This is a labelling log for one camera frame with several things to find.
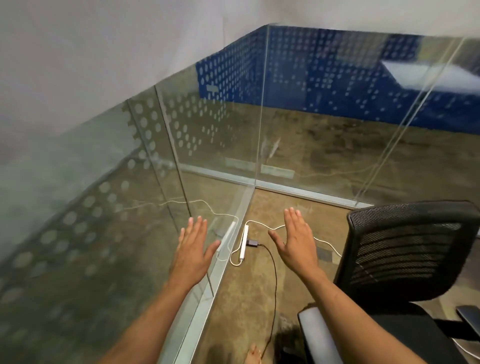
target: chair backrest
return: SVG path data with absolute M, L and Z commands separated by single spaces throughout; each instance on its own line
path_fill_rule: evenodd
M 335 284 L 359 303 L 425 301 L 452 287 L 480 227 L 469 201 L 424 201 L 349 212 Z

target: person's right arm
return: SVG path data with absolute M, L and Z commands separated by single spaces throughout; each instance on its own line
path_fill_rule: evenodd
M 344 363 L 426 364 L 328 280 L 318 267 L 312 230 L 300 211 L 291 207 L 284 217 L 287 243 L 275 231 L 268 233 L 282 260 L 315 299 Z

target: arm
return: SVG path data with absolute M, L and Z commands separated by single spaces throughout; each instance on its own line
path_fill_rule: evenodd
M 328 280 L 317 265 L 312 230 L 300 211 L 291 207 L 284 211 L 284 217 L 287 244 L 274 231 L 268 233 L 282 260 L 300 277 L 315 299 L 343 361 L 349 364 L 425 364 Z
M 206 234 L 207 220 L 202 220 L 199 216 L 195 225 L 193 218 L 188 220 L 187 229 L 181 229 L 170 276 L 162 292 L 130 325 L 99 364 L 157 362 L 168 330 L 183 300 L 190 289 L 207 273 L 213 254 L 220 245 L 220 241 L 215 241 L 208 246 L 204 254 Z

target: black cable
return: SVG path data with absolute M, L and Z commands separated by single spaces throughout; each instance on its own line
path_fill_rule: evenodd
M 274 328 L 274 324 L 275 324 L 275 315 L 276 315 L 276 287 L 277 287 L 277 283 L 278 283 L 278 278 L 276 276 L 276 266 L 275 266 L 275 260 L 273 259 L 273 255 L 272 253 L 270 252 L 270 250 L 263 244 L 258 244 L 258 246 L 262 246 L 264 247 L 268 253 L 270 254 L 271 258 L 272 258 L 272 262 L 273 262 L 273 269 L 275 271 L 275 308 L 274 308 L 274 311 L 273 311 L 273 321 L 272 321 L 272 329 L 270 330 L 270 337 L 268 338 L 268 341 L 267 341 L 267 344 L 265 345 L 265 349 L 264 351 L 262 352 L 262 359 L 264 358 L 264 355 L 265 355 L 265 351 L 267 350 L 267 347 L 268 347 L 268 344 L 270 344 L 270 342 L 272 341 L 272 336 L 273 336 L 273 328 Z

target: black mesh chair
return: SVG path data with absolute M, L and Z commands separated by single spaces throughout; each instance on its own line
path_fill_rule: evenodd
M 433 319 L 412 302 L 434 299 L 455 283 L 479 231 L 480 211 L 468 201 L 427 201 L 355 210 L 347 220 L 334 283 L 427 363 L 466 363 L 449 338 L 479 340 L 474 328 Z M 299 321 L 310 363 L 341 363 L 338 353 L 325 357 L 333 341 L 318 309 L 300 312 Z

